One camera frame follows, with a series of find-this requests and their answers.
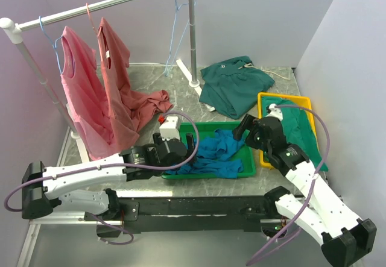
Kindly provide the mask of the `blue t shirt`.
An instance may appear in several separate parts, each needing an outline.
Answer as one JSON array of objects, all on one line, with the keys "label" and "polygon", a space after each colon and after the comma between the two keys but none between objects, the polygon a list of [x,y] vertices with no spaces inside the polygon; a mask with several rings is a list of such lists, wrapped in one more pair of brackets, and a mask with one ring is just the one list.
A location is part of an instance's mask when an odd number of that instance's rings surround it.
[{"label": "blue t shirt", "polygon": [[241,159],[234,159],[233,156],[243,146],[244,141],[235,140],[231,130],[217,129],[213,137],[200,140],[197,161],[192,166],[186,164],[177,170],[166,171],[166,174],[237,178],[244,171],[244,164]]}]

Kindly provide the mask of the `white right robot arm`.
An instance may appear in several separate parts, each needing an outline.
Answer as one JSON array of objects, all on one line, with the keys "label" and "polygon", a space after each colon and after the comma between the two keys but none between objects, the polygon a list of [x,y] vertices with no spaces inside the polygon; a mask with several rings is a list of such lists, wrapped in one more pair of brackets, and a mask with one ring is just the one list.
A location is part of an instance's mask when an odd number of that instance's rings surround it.
[{"label": "white right robot arm", "polygon": [[372,251],[375,223],[351,211],[316,172],[305,152],[287,142],[280,114],[245,115],[233,130],[234,139],[241,140],[245,131],[249,132],[245,144],[265,151],[271,165],[305,196],[301,203],[284,187],[270,190],[264,203],[269,217],[282,215],[307,232],[331,266],[351,266]]}]

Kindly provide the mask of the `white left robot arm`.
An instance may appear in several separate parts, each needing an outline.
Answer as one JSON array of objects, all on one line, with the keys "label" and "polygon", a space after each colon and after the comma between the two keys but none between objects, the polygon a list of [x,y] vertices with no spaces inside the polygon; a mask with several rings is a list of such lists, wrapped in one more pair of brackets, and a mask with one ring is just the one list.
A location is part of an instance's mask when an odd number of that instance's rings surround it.
[{"label": "white left robot arm", "polygon": [[87,187],[113,182],[148,180],[168,170],[195,162],[198,142],[186,134],[186,142],[162,140],[153,134],[153,143],[133,146],[101,160],[67,167],[46,167],[30,163],[22,178],[22,218],[37,219],[54,209],[80,210],[115,219],[120,212],[114,190],[89,192]]}]

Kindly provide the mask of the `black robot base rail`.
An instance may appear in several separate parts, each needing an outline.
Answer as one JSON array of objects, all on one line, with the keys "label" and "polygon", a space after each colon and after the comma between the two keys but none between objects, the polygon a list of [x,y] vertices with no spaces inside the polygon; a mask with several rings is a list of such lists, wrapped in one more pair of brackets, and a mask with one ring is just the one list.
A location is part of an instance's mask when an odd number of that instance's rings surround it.
[{"label": "black robot base rail", "polygon": [[262,195],[120,198],[116,210],[99,218],[133,234],[218,230],[273,234],[289,221]]}]

